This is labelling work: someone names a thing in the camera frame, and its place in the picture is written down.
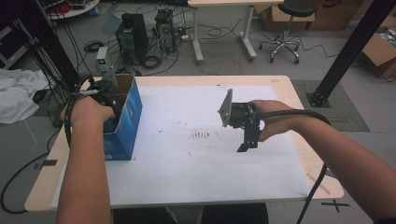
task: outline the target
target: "white cloth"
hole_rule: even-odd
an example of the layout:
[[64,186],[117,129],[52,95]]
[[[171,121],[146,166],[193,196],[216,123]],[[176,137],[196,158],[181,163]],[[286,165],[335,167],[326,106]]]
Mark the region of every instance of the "white cloth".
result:
[[42,71],[0,69],[0,123],[14,123],[33,115],[38,105],[36,91],[48,87]]

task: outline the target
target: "blue cardboard box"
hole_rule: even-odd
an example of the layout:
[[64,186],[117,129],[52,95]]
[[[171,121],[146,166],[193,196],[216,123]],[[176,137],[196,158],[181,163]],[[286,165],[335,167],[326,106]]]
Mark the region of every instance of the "blue cardboard box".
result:
[[120,97],[126,95],[126,100],[115,132],[103,135],[105,159],[106,161],[129,161],[134,151],[134,142],[143,106],[134,76],[118,75],[117,81],[120,83],[118,89],[121,90],[116,91],[115,95]]

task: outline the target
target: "wrist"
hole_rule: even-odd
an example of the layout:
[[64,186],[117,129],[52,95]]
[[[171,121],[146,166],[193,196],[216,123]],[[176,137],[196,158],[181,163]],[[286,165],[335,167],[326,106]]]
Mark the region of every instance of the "wrist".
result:
[[316,122],[318,119],[307,116],[307,115],[302,115],[302,116],[296,116],[291,119],[290,121],[290,129],[297,132],[301,133],[304,128],[309,127],[312,122]]
[[84,119],[73,120],[72,127],[74,130],[92,130],[103,128],[103,121],[101,119],[88,117]]

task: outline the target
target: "office chair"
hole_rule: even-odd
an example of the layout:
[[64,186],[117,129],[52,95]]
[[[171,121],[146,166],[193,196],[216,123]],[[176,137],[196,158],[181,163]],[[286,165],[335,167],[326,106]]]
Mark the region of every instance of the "office chair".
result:
[[300,58],[296,51],[300,47],[300,43],[294,42],[294,41],[287,41],[286,38],[289,35],[289,31],[290,31],[290,27],[291,27],[293,18],[294,17],[309,17],[312,14],[314,14],[316,8],[315,8],[314,4],[312,4],[308,0],[285,0],[282,4],[279,4],[278,7],[281,11],[290,15],[290,20],[288,22],[286,30],[283,32],[283,36],[276,35],[274,40],[260,41],[260,49],[262,49],[262,44],[277,45],[277,47],[274,49],[274,51],[271,54],[270,63],[274,62],[275,54],[281,48],[285,48],[288,51],[290,51],[292,54],[294,54],[294,63],[299,63]]

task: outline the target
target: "person's leg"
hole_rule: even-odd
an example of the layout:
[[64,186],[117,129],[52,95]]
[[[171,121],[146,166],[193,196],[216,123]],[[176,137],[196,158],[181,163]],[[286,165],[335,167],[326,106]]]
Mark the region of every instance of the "person's leg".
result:
[[202,224],[268,224],[265,203],[208,205],[201,216]]

